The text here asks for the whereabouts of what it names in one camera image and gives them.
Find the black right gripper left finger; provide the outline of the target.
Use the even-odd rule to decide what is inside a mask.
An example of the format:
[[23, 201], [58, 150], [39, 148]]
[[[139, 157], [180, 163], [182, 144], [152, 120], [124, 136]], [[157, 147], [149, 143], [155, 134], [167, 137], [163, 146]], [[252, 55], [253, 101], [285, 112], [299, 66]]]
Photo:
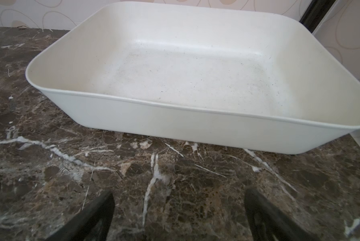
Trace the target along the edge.
[[110, 191], [105, 191], [46, 240], [105, 241], [114, 209], [113, 194]]

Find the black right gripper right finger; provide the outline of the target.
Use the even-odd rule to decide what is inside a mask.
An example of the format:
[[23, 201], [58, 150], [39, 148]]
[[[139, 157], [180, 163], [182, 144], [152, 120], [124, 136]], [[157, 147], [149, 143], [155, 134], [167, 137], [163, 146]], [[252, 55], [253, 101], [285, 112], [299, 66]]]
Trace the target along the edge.
[[254, 188], [245, 191], [244, 207], [255, 241], [315, 240], [312, 234], [303, 230]]

